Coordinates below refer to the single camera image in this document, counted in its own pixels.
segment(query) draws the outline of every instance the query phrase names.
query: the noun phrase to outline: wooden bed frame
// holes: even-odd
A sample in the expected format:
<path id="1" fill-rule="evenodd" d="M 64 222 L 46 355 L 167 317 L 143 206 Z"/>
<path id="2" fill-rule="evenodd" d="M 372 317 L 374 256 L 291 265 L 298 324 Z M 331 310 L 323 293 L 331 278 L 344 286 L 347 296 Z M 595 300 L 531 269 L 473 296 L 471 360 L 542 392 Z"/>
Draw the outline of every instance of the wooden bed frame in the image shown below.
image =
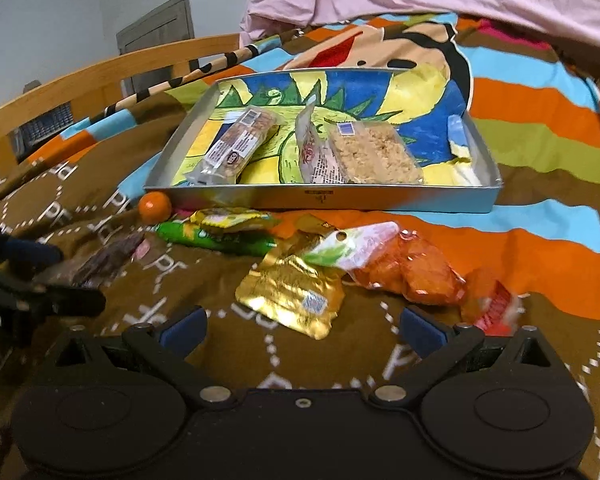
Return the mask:
<path id="1" fill-rule="evenodd" d="M 74 121 L 94 116 L 122 99 L 120 82 L 133 75 L 171 66 L 171 77 L 187 75 L 189 60 L 232 52 L 238 34 L 210 36 L 154 46 L 63 75 L 40 85 L 0 107 L 0 176 L 18 165 L 9 133 L 66 102 Z"/>

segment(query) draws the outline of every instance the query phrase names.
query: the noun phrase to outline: gray door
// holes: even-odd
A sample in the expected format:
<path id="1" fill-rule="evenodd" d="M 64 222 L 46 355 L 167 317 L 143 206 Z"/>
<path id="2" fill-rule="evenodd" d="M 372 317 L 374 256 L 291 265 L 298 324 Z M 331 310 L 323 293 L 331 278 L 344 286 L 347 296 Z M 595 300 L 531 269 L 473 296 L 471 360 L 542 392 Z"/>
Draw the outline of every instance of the gray door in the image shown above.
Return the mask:
<path id="1" fill-rule="evenodd" d="M 169 0 L 116 35 L 120 54 L 193 37 L 189 0 Z M 198 68 L 198 60 L 190 61 L 189 66 L 192 70 Z M 159 68 L 125 80 L 125 89 L 135 94 L 170 78 L 170 66 Z"/>

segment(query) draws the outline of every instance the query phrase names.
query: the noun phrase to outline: orange fruit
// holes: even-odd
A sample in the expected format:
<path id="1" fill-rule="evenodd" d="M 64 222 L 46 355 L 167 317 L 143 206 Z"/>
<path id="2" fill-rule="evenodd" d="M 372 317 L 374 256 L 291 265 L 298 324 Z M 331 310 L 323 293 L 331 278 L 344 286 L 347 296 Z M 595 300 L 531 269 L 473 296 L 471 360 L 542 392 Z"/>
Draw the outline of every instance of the orange fruit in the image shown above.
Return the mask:
<path id="1" fill-rule="evenodd" d="M 145 224 L 159 224 L 171 217 L 171 200 L 161 191 L 151 191 L 140 199 L 138 211 Z"/>

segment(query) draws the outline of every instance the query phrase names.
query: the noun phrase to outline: barcode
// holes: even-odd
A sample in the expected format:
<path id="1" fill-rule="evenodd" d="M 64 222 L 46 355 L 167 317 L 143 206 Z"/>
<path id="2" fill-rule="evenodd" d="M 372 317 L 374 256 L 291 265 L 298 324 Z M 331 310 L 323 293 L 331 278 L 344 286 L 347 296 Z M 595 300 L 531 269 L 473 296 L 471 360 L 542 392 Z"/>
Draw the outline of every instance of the barcode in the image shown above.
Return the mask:
<path id="1" fill-rule="evenodd" d="M 324 309 L 327 308 L 327 298 L 309 290 L 304 300 L 302 300 L 302 308 L 311 314 L 320 316 L 324 312 Z"/>
<path id="2" fill-rule="evenodd" d="M 259 116 L 260 112 L 257 112 L 256 110 L 249 110 L 240 120 L 240 124 L 244 124 L 245 126 L 251 126 Z"/>
<path id="3" fill-rule="evenodd" d="M 338 124 L 338 131 L 341 135 L 353 135 L 355 131 L 353 130 L 353 123 L 340 123 Z"/>

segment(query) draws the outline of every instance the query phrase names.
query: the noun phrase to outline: screw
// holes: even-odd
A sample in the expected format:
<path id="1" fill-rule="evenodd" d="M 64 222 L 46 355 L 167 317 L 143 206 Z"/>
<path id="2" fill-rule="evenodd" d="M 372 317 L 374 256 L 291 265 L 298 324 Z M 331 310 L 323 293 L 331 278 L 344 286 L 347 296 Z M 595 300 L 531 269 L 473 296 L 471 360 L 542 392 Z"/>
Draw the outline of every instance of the screw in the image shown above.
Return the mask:
<path id="1" fill-rule="evenodd" d="M 200 398 L 206 402 L 225 402 L 231 397 L 231 391 L 224 386 L 207 386 L 200 390 Z"/>
<path id="2" fill-rule="evenodd" d="M 298 408 L 310 408 L 312 402 L 309 399 L 298 399 L 296 400 L 296 406 Z"/>
<path id="3" fill-rule="evenodd" d="M 407 396 L 407 392 L 401 386 L 394 384 L 387 384 L 386 386 L 380 386 L 376 390 L 376 397 L 384 402 L 397 402 L 403 400 Z"/>

